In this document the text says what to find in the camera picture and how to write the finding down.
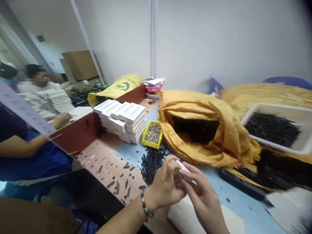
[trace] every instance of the work table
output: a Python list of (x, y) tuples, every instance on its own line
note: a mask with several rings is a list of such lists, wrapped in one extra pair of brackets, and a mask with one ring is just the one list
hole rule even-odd
[[(157, 121), (158, 105), (149, 105), (147, 100), (142, 101), (141, 105), (146, 107), (147, 123), (150, 120)], [(104, 132), (81, 151), (76, 159), (118, 200), (128, 205), (146, 187), (139, 170), (145, 149), (142, 144), (128, 144), (118, 136)], [(216, 191), (221, 204), (244, 220), (245, 233), (285, 233), (266, 211), (269, 207), (267, 204), (222, 180), (214, 168), (203, 167), (201, 170)], [(167, 212), (168, 209), (157, 211), (146, 226), (155, 234), (178, 233), (167, 220)]]

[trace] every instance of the white shirt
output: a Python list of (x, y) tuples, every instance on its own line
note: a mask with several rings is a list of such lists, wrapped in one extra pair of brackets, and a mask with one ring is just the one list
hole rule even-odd
[(61, 85), (58, 83), (53, 83), (51, 81), (48, 81), (48, 84), (46, 87), (38, 87), (36, 85), (33, 84), (28, 84), (26, 82), (24, 82), (24, 84), (19, 84), (17, 85), (18, 90), (20, 91), (20, 93), (38, 93), (40, 91), (44, 91), (44, 90), (48, 90), (48, 89), (62, 89)]

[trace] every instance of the yellow plastic basket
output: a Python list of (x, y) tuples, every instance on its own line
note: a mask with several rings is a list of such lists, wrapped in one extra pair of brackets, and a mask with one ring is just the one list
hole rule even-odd
[(149, 124), (147, 125), (147, 127), (145, 128), (145, 130), (144, 130), (144, 132), (143, 132), (143, 136), (142, 136), (142, 144), (143, 145), (146, 145), (146, 146), (148, 146), (148, 147), (152, 147), (152, 148), (154, 148), (154, 149), (159, 149), (159, 147), (160, 147), (160, 143), (162, 142), (162, 137), (163, 137), (163, 132), (161, 132), (160, 133), (160, 135), (159, 135), (159, 139), (158, 139), (158, 143), (157, 144), (155, 144), (155, 143), (153, 143), (153, 142), (150, 142), (150, 141), (147, 141), (147, 140), (144, 140), (145, 139), (145, 137), (146, 137), (146, 134), (147, 134), (147, 132), (148, 132), (148, 130), (150, 129), (150, 125), (151, 124), (157, 124), (157, 125), (159, 125), (159, 122), (157, 122), (157, 121), (150, 121), (149, 122)]

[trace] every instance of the pink basket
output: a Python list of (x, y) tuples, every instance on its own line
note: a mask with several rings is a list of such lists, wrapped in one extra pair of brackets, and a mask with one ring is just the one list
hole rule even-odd
[(157, 93), (162, 88), (162, 86), (163, 86), (163, 82), (159, 86), (156, 86), (156, 87), (146, 87), (146, 89), (150, 93)]

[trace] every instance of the bundle of black bristles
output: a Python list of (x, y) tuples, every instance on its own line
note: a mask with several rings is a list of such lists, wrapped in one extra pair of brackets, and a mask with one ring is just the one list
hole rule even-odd
[(148, 147), (147, 155), (143, 154), (142, 165), (140, 168), (143, 180), (147, 186), (151, 186), (157, 170), (163, 165), (163, 159), (168, 154), (174, 154), (172, 150), (164, 144), (161, 144), (159, 150)]
[(285, 118), (272, 114), (254, 113), (245, 128), (249, 134), (291, 148), (297, 139), (299, 126)]

